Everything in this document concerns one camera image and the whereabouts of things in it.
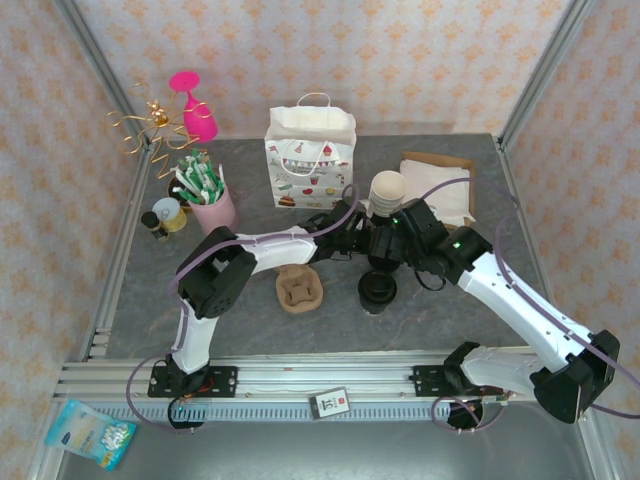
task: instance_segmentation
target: brown clay object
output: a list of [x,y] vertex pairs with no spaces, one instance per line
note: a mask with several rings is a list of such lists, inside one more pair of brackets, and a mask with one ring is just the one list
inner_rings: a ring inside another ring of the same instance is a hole
[[324,290],[318,273],[309,265],[284,265],[275,269],[276,293],[280,305],[289,313],[315,310],[322,303]]

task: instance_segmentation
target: paper cup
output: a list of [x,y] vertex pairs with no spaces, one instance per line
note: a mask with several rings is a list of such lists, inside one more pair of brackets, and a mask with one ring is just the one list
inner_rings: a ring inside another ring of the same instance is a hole
[[162,226],[168,232],[177,232],[187,223],[187,216],[182,211],[180,202],[175,198],[161,198],[151,210],[158,216],[158,220],[162,222]]
[[226,226],[229,230],[235,232],[238,228],[240,219],[233,206],[229,189],[225,188],[222,197],[216,203],[211,205],[196,205],[189,202],[193,214],[196,216],[200,228],[205,235],[209,235],[216,228]]
[[398,172],[385,170],[373,177],[369,190],[369,216],[388,217],[402,205],[407,193],[407,180]]

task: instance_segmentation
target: small jar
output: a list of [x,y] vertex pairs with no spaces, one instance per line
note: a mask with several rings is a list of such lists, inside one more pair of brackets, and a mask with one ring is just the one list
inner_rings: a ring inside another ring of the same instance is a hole
[[140,221],[145,227],[149,229],[151,234],[159,242],[166,242],[167,240],[169,240],[169,232],[162,228],[162,223],[154,212],[143,213]]

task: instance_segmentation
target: cardboard box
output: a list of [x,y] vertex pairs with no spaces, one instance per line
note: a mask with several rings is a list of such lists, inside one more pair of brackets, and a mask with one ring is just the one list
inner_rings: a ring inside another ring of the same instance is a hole
[[[469,170],[469,175],[471,177],[476,176],[476,169],[473,165],[473,161],[467,158],[449,157],[447,155],[437,155],[435,153],[402,152],[402,160],[413,160],[414,162],[428,163],[430,165],[435,165],[436,167],[460,167],[465,170]],[[476,216],[475,183],[473,182],[469,184],[469,213],[474,217]],[[471,226],[471,223],[471,220],[468,218],[464,219],[464,224],[467,227]],[[455,225],[445,224],[445,226],[448,229],[457,228]]]

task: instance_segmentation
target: blue snack package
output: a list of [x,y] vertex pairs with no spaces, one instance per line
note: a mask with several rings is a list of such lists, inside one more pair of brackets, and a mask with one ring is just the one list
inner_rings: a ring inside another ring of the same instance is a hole
[[70,399],[53,424],[45,443],[93,458],[106,470],[113,470],[129,445],[136,425],[96,412]]

